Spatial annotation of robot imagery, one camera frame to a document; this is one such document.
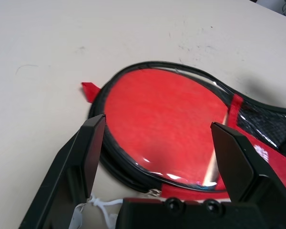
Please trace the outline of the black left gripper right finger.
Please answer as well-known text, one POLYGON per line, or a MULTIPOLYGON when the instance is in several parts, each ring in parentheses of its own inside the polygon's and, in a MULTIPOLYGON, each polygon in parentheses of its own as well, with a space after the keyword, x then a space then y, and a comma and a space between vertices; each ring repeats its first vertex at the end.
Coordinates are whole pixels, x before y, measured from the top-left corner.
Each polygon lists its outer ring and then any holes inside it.
POLYGON ((232 201, 286 204, 286 187, 246 136, 216 122, 211 131, 218 169, 232 201))

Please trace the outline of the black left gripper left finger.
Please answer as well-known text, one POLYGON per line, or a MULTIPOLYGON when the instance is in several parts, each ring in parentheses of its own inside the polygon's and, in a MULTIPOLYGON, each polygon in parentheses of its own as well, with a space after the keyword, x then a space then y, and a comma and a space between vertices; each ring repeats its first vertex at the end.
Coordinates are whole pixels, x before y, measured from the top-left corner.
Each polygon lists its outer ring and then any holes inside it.
POLYGON ((67 229, 75 208, 89 198, 99 163, 105 115, 87 119, 59 150, 21 229, 67 229))

